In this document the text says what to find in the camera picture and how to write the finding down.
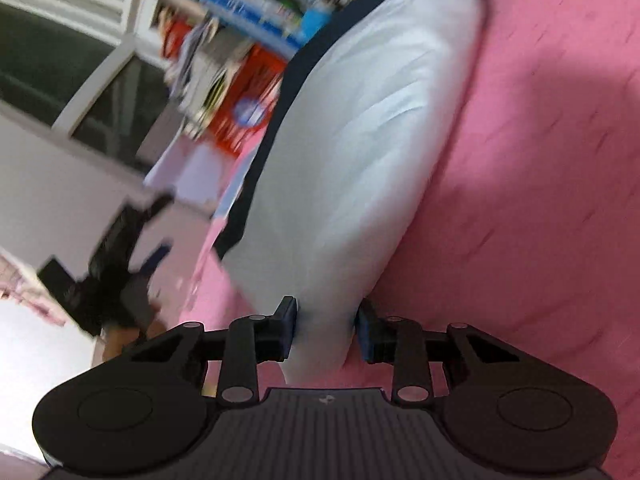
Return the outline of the operator left hand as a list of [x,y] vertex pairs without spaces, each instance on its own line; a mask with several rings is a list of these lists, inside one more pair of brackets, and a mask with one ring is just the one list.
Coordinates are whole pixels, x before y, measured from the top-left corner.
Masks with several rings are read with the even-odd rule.
[[167,326],[160,318],[160,304],[153,302],[151,308],[154,318],[145,333],[135,327],[120,327],[118,325],[108,326],[104,330],[100,362],[106,362],[120,356],[126,348],[135,344],[142,336],[145,336],[146,339],[152,339],[166,332]]

